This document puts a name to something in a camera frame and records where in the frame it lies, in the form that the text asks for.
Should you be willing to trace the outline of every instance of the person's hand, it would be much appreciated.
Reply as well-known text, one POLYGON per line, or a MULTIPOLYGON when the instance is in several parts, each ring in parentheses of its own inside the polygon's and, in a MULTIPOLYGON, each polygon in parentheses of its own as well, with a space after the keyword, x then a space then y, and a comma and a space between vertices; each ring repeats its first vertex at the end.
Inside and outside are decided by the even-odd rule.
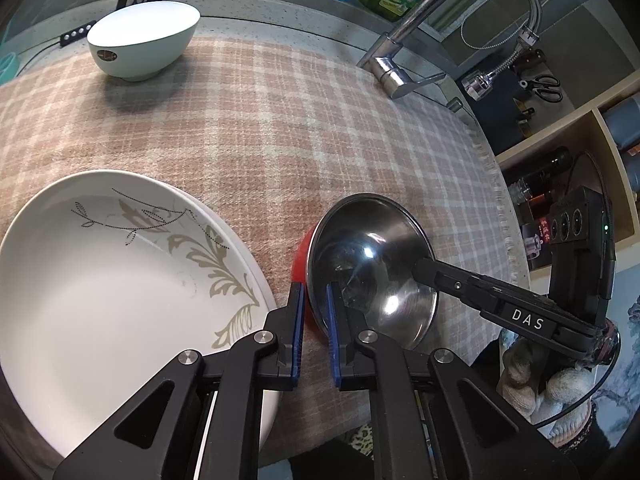
MULTIPOLYGON (((595 374, 586 368, 565 368, 548 380, 538 394, 538 384, 532 377, 532 365, 540 362, 545 350, 523 337, 504 352, 504 371, 498 382, 498 393, 531 424, 557 415, 565 406, 580 399, 592 387, 595 374)), ((565 416, 540 428, 556 447, 563 446, 580 433, 591 415, 591 401, 585 400, 565 416)))

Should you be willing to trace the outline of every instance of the blue gripper pad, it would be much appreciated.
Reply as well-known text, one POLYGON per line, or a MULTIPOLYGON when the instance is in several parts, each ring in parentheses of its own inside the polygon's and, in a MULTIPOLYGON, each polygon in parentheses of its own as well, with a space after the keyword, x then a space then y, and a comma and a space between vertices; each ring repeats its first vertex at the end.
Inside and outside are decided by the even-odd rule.
POLYGON ((340 388, 342 376, 340 374, 340 346, 338 345, 338 327, 335 321, 334 295, 331 283, 326 286, 326 310, 328 314, 329 328, 329 359, 331 363, 331 376, 334 378, 336 388, 340 388))
POLYGON ((300 361, 302 360, 302 331, 305 321, 305 287, 300 286, 298 306, 296 307, 296 322, 293 329, 291 346, 291 383, 295 388, 300 378, 300 361))

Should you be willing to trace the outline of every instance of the oval brown sticker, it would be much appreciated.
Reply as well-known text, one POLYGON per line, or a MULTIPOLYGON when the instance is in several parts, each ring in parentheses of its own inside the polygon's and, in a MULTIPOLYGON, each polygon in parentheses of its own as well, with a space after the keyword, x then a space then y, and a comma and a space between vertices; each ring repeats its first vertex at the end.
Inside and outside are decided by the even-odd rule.
POLYGON ((96 54, 103 61, 115 61, 118 57, 118 55, 111 50, 99 50, 96 54))

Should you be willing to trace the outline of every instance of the scissors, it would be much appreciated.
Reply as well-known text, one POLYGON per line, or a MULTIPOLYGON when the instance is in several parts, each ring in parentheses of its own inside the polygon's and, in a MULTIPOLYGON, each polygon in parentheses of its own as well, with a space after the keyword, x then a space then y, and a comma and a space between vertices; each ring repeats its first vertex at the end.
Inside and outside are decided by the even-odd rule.
POLYGON ((520 86, 529 90, 547 103, 559 103, 562 101, 562 92, 555 90, 560 88, 560 80, 551 75, 543 74, 532 80, 521 79, 520 86))

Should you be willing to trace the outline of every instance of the black robotic device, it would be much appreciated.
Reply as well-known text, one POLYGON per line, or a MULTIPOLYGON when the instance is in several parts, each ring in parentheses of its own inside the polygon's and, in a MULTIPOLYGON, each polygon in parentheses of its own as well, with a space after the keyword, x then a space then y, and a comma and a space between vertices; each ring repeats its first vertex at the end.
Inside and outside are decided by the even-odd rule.
MULTIPOLYGON (((576 361, 608 362, 619 345, 606 322, 615 266, 608 208, 602 195, 579 187, 552 209, 560 229, 549 298, 436 260, 416 262, 414 278, 546 347, 546 375, 576 361), (563 219, 578 218, 576 211, 580 228, 571 223, 566 234, 563 219)), ((340 390, 369 390, 377 479, 578 478, 566 456, 452 351, 404 350, 345 307, 337 283, 326 293, 332 376, 340 390)), ((303 286, 293 283, 287 306, 270 312, 263 330, 224 352, 176 356, 63 460, 54 480, 186 480, 199 455, 202 480, 255 480, 262 391, 297 384, 304 301, 303 286)))

